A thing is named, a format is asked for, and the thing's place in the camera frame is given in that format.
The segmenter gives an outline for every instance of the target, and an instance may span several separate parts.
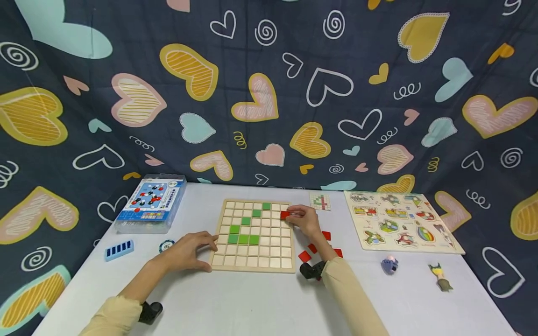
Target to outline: light blue heart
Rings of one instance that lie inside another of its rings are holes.
[[[352,149],[344,149],[342,153],[349,156],[357,156],[359,154],[360,146],[353,146]]]
[[[457,57],[448,59],[443,65],[443,76],[448,80],[437,90],[435,101],[444,102],[456,94],[468,81],[473,78],[465,62]]]
[[[428,148],[433,147],[441,142],[441,140],[456,134],[457,131],[458,129],[454,126],[452,119],[435,119],[433,122],[431,122],[430,127],[428,127],[428,134],[422,138],[422,145]]]
[[[112,44],[100,31],[63,22],[63,0],[15,0],[15,3],[35,41],[86,59],[102,59],[112,53]]]
[[[179,117],[179,122],[184,127],[181,131],[183,140],[191,144],[204,142],[208,137],[217,133],[204,118],[194,113],[183,113]]]
[[[352,190],[356,186],[357,186],[357,182],[355,181],[338,181],[338,182],[333,182],[331,184],[322,185],[321,190],[335,190],[335,191]]]
[[[104,122],[100,121],[97,118],[90,120],[90,122],[88,123],[88,129],[91,133],[95,133],[97,132],[97,130],[101,130],[103,132],[112,132],[110,127],[108,127]]]

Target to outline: right hand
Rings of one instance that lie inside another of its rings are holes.
[[[314,208],[306,205],[292,205],[288,208],[288,211],[293,212],[293,214],[286,217],[286,221],[301,229],[302,233],[311,241],[313,238],[322,235],[320,221]]]

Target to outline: poker chip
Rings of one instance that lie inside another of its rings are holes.
[[[169,249],[172,245],[174,245],[175,241],[172,239],[167,239],[159,245],[159,253],[162,253],[164,250]]]

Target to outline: hand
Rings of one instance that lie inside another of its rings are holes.
[[[286,217],[286,221],[299,227],[311,241],[321,234],[320,222],[314,208],[305,205],[292,205],[288,211],[293,213]]]
[[[211,235],[207,231],[188,233],[154,259],[161,262],[166,271],[202,269],[211,272],[210,264],[196,258],[196,250],[209,245],[213,251],[216,251],[215,240],[217,238],[217,235]]]

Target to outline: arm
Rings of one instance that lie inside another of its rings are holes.
[[[316,210],[304,205],[288,208],[293,212],[286,220],[301,229],[326,262],[323,283],[335,298],[354,336],[388,336],[383,322],[344,259],[338,257],[321,233]]]
[[[138,321],[142,302],[170,271],[203,269],[211,272],[211,266],[196,258],[196,250],[209,245],[217,250],[215,239],[207,231],[189,233],[171,248],[157,255],[143,266],[138,274],[116,297],[108,298],[80,336],[124,336]]]

